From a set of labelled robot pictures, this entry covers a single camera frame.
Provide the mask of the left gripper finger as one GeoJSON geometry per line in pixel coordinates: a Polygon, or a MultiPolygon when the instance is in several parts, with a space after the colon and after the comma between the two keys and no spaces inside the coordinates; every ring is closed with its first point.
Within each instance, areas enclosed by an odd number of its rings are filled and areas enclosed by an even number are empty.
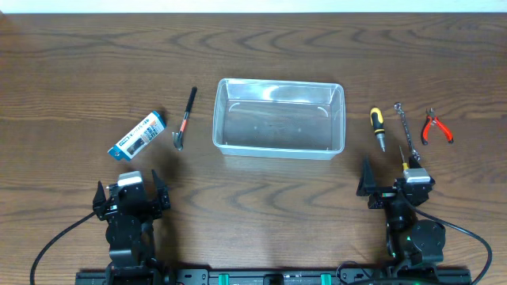
{"type": "Polygon", "coordinates": [[[158,177],[158,174],[155,172],[154,169],[151,170],[151,173],[153,176],[154,185],[156,187],[158,200],[160,202],[169,202],[170,198],[166,183],[161,178],[158,177]]]}
{"type": "Polygon", "coordinates": [[[100,181],[97,182],[97,191],[95,193],[95,196],[93,198],[93,205],[94,206],[101,206],[106,202],[105,197],[105,190],[103,188],[103,185],[100,181]]]}

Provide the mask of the thin black yellow screwdriver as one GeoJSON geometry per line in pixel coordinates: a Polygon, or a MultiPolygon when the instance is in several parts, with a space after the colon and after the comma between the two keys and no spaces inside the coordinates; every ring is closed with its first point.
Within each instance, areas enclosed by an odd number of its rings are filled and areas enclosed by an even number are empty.
{"type": "Polygon", "coordinates": [[[399,153],[400,153],[400,156],[401,156],[401,159],[402,159],[402,168],[403,168],[403,170],[408,170],[410,167],[409,167],[408,162],[405,159],[405,155],[403,153],[403,150],[402,150],[402,148],[400,146],[398,148],[399,148],[399,153]]]}

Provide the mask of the yellow black stubby screwdriver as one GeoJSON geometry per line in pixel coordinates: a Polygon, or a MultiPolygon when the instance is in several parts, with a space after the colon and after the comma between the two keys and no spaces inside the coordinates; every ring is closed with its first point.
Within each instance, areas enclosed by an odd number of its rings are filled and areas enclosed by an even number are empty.
{"type": "Polygon", "coordinates": [[[385,129],[384,129],[384,119],[381,110],[377,107],[374,107],[370,111],[370,121],[374,131],[374,135],[379,142],[379,146],[383,152],[386,151],[385,144],[385,129]]]}

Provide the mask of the small black-handled hammer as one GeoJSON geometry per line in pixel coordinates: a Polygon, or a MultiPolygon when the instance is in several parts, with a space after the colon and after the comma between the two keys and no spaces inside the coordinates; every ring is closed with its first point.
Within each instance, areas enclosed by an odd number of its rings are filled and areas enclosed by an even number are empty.
{"type": "Polygon", "coordinates": [[[172,133],[173,145],[178,151],[182,151],[184,148],[184,133],[189,121],[189,115],[193,107],[193,102],[195,100],[197,90],[198,88],[196,86],[192,87],[187,105],[185,107],[183,119],[181,121],[181,126],[179,127],[178,131],[172,133]]]}

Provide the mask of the blue white cardboard box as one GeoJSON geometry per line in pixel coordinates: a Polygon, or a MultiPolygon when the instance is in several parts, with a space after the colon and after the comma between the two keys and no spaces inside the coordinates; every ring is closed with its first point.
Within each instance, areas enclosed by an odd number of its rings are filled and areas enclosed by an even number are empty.
{"type": "Polygon", "coordinates": [[[108,154],[117,161],[131,161],[165,129],[162,117],[153,111],[110,148],[108,154]]]}

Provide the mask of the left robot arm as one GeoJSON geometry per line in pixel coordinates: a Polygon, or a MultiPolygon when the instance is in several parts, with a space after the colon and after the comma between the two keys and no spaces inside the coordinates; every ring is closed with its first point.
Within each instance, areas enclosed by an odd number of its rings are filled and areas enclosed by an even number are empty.
{"type": "Polygon", "coordinates": [[[149,199],[139,171],[119,175],[115,184],[104,188],[97,183],[93,213],[108,227],[110,265],[105,269],[106,285],[171,284],[172,274],[155,257],[153,222],[170,209],[166,183],[151,172],[156,197],[149,199]]]}

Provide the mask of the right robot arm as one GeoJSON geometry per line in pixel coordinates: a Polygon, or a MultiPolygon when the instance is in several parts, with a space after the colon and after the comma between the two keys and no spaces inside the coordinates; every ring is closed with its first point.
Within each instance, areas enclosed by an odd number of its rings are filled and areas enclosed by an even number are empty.
{"type": "Polygon", "coordinates": [[[435,180],[414,158],[392,186],[378,186],[368,159],[362,166],[356,190],[368,197],[368,208],[382,209],[386,215],[387,251],[393,261],[386,266],[390,277],[408,276],[410,272],[429,271],[444,259],[445,228],[439,222],[419,219],[415,207],[429,198],[435,180]]]}

